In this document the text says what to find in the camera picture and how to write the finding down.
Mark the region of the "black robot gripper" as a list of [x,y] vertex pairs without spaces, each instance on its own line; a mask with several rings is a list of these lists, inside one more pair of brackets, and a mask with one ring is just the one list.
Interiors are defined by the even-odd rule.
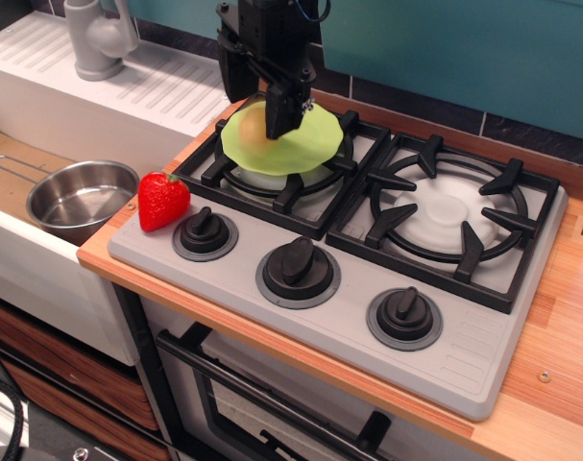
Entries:
[[236,1],[216,6],[218,61],[231,103],[266,90],[266,137],[297,130],[313,109],[316,72],[308,45],[317,35],[315,1]]

